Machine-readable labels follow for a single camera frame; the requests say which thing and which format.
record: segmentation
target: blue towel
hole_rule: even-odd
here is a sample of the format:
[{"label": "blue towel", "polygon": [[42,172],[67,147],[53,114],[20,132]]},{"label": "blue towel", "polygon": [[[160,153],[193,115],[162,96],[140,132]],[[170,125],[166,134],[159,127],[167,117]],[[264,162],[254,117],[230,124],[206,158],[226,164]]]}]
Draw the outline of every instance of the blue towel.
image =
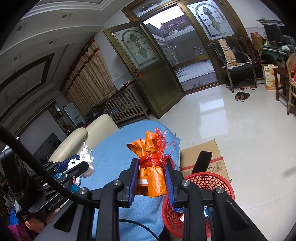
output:
[{"label": "blue towel", "polygon": [[[105,184],[119,177],[122,170],[128,169],[133,157],[137,157],[126,144],[138,139],[145,139],[146,131],[154,132],[158,127],[164,133],[168,130],[163,124],[157,121],[144,120],[127,125],[117,132],[113,133],[95,147],[91,154],[94,157],[95,172],[88,178],[81,178],[80,187],[87,187],[90,190],[104,187]],[[175,140],[175,134],[169,130],[166,134],[166,141],[171,143]],[[165,153],[170,154],[174,145],[166,148]],[[176,138],[176,146],[171,154],[172,159],[176,163],[176,169],[180,167],[180,139]],[[164,223],[161,216],[161,207],[164,196],[149,198],[148,196],[135,196],[135,200],[130,208],[120,208],[119,218],[129,219],[139,222],[156,235],[160,235]],[[96,221],[98,211],[94,216],[94,225],[92,237],[96,236]],[[135,240],[151,240],[155,238],[144,228],[131,223],[120,222],[120,240],[130,241],[131,237]]]}]

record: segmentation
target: black phone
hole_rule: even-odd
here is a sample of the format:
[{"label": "black phone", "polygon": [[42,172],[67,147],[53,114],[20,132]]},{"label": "black phone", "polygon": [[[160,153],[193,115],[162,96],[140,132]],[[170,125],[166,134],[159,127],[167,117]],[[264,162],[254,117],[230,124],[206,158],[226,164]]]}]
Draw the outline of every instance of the black phone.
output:
[{"label": "black phone", "polygon": [[198,155],[192,174],[197,172],[206,172],[212,159],[213,153],[210,151],[201,151]]}]

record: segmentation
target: open door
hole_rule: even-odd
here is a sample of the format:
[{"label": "open door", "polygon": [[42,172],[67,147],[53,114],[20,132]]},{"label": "open door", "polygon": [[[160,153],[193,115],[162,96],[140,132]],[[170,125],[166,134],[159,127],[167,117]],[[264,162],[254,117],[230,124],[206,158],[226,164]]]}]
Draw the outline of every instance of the open door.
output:
[{"label": "open door", "polygon": [[121,24],[103,33],[158,118],[185,96],[169,61],[143,22]]}]

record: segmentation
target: wicker chair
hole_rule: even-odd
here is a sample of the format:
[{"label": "wicker chair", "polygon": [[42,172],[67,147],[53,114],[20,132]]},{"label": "wicker chair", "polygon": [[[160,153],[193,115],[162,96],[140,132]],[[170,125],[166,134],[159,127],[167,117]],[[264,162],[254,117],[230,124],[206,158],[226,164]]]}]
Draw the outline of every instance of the wicker chair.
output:
[{"label": "wicker chair", "polygon": [[290,113],[291,107],[295,107],[292,102],[292,97],[296,98],[295,94],[295,88],[296,88],[296,83],[292,81],[292,77],[294,76],[294,67],[293,64],[296,64],[296,53],[292,53],[292,55],[289,57],[289,59],[286,62],[287,70],[288,70],[288,75],[289,75],[289,100],[288,100],[288,106],[287,106],[287,115]]}]

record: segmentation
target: tile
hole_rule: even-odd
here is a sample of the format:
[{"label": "tile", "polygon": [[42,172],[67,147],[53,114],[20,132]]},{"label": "tile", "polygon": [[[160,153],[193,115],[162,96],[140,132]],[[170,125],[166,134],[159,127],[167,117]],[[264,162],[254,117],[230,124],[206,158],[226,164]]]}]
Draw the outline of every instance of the tile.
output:
[{"label": "tile", "polygon": [[260,207],[244,210],[244,212],[266,237],[266,239],[268,241],[272,241],[276,220],[276,203],[272,202]]},{"label": "tile", "polygon": [[269,163],[257,131],[216,139],[237,204],[244,210],[275,201]]},{"label": "tile", "polygon": [[200,61],[190,65],[180,72],[181,76],[178,77],[180,83],[214,72],[211,60],[207,59],[205,62]]},{"label": "tile", "polygon": [[286,121],[258,131],[271,167],[276,200],[296,191],[295,121]]},{"label": "tile", "polygon": [[296,222],[296,192],[276,201],[273,241],[284,240]]},{"label": "tile", "polygon": [[188,143],[188,144],[181,144],[180,145],[180,150],[186,149],[192,147],[192,143]]},{"label": "tile", "polygon": [[181,148],[215,139],[236,202],[268,240],[282,241],[296,221],[296,117],[264,85],[245,92],[251,97],[240,102],[225,85],[199,91],[157,121],[177,132]]},{"label": "tile", "polygon": [[256,129],[272,126],[294,118],[287,115],[287,103],[275,100],[275,92],[267,92],[263,85],[256,90],[247,89],[251,97],[246,101],[245,111],[249,115]]},{"label": "tile", "polygon": [[248,114],[225,91],[210,88],[195,95],[193,142],[255,130]]},{"label": "tile", "polygon": [[193,109],[194,97],[187,95],[158,121],[164,124],[172,133],[176,132],[181,144],[192,143]]}]

